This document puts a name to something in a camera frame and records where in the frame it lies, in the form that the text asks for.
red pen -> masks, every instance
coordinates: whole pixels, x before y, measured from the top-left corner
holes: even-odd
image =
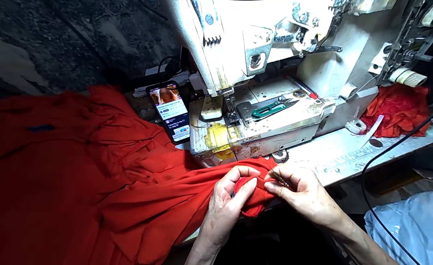
[[[312,99],[318,99],[318,95],[307,86],[307,84],[303,83],[300,80],[296,80],[295,78],[291,77],[290,75],[285,75],[285,77],[290,80],[292,83],[296,84],[299,88],[301,88],[310,98]]]

smartphone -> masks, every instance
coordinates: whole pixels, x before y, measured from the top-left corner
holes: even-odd
[[[156,111],[173,144],[190,140],[190,117],[179,93],[179,85],[174,81],[152,85],[146,93],[154,103]]]

yellow tape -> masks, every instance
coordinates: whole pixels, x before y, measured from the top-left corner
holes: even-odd
[[[204,136],[204,139],[205,144],[212,150],[214,154],[220,151],[229,150],[218,154],[222,157],[227,157],[229,153],[232,153],[228,139],[233,139],[240,136],[241,133],[237,127],[228,129],[224,124],[214,123],[211,127],[207,127],[207,135]]]

phone screen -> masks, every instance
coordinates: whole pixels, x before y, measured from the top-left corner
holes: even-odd
[[[172,137],[173,142],[179,142],[190,137],[189,112],[185,108],[177,86],[174,83],[163,86],[151,88],[149,96],[161,116],[167,134]]]

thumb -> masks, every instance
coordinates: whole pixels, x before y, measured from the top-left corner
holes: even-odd
[[[286,187],[280,185],[275,181],[266,182],[264,184],[264,188],[268,192],[276,194],[277,196],[279,196],[280,198],[286,201],[291,200],[294,197],[294,192],[292,192],[291,190],[287,189]]]
[[[248,200],[248,198],[254,192],[256,185],[257,185],[257,178],[255,177],[249,180],[246,184],[244,184],[237,191],[237,193],[234,195],[233,199],[229,203],[234,204],[233,206],[240,211],[243,208],[243,205]]]

